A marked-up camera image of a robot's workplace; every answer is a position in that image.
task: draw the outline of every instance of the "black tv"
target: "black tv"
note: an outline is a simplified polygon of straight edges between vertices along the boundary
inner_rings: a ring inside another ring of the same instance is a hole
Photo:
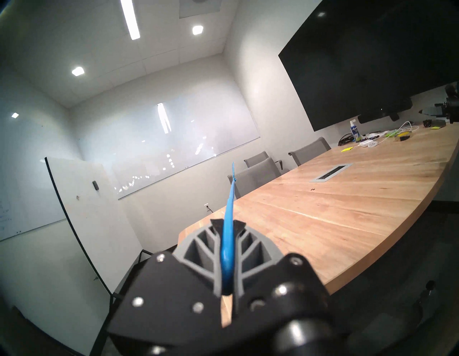
[[[324,0],[279,54],[315,131],[459,79],[459,1]]]

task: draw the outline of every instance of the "wall-mounted whiteboard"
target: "wall-mounted whiteboard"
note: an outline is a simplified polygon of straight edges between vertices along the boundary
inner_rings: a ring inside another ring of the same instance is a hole
[[[65,219],[45,156],[79,157],[65,132],[20,115],[0,117],[0,240]]]
[[[238,86],[227,80],[129,106],[78,143],[86,161],[103,164],[122,198],[258,137]]]

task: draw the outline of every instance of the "white cable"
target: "white cable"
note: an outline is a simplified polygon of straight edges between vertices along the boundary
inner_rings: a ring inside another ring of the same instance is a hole
[[[406,123],[409,124],[409,128],[408,128],[408,127],[403,128],[403,127],[405,126]],[[402,132],[406,132],[406,131],[413,132],[413,131],[416,131],[418,128],[419,128],[418,125],[412,126],[412,125],[411,125],[411,122],[405,121],[405,122],[403,123],[402,126],[400,126],[397,130],[395,130],[394,132],[392,132],[389,136],[385,137],[384,140],[382,140],[382,141],[380,141],[380,142],[378,142],[378,141],[372,141],[372,142],[370,142],[370,143],[368,144],[368,147],[376,147],[377,145],[379,145],[381,142],[385,141],[385,140],[386,140],[387,138],[389,138],[389,137],[394,137],[394,136],[396,136],[396,135],[398,135],[398,134],[401,134]]]

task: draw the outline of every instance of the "spray bottle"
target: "spray bottle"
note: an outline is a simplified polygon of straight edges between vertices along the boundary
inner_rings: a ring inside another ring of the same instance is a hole
[[[356,142],[359,142],[362,140],[362,137],[360,136],[360,134],[358,133],[358,129],[357,129],[357,126],[355,125],[355,119],[354,120],[351,120],[351,132],[352,132],[352,136],[354,136],[354,140]]]

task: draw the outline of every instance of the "gray mesh chair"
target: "gray mesh chair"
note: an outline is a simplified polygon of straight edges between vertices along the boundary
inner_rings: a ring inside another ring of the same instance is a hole
[[[263,151],[253,157],[250,157],[250,158],[247,158],[247,159],[244,159],[244,162],[246,163],[247,165],[247,168],[250,168],[262,161],[264,161],[266,158],[268,158],[268,154],[266,153],[266,151]],[[280,159],[279,161],[275,161],[275,163],[279,163],[279,166],[280,166],[280,170],[282,171],[284,169],[284,167],[282,166],[282,159]],[[286,168],[285,169],[285,172],[281,172],[281,174],[284,174],[286,172],[288,172],[289,170]]]
[[[310,145],[296,151],[288,152],[288,154],[293,157],[298,166],[301,166],[303,163],[320,156],[328,150],[331,150],[330,145],[325,141],[325,138],[319,137]]]
[[[268,157],[264,161],[243,170],[242,172],[236,173],[236,184],[234,194],[236,198],[243,197],[273,179],[280,177],[279,169],[276,167],[271,157]],[[228,176],[229,182],[233,182],[233,176]]]

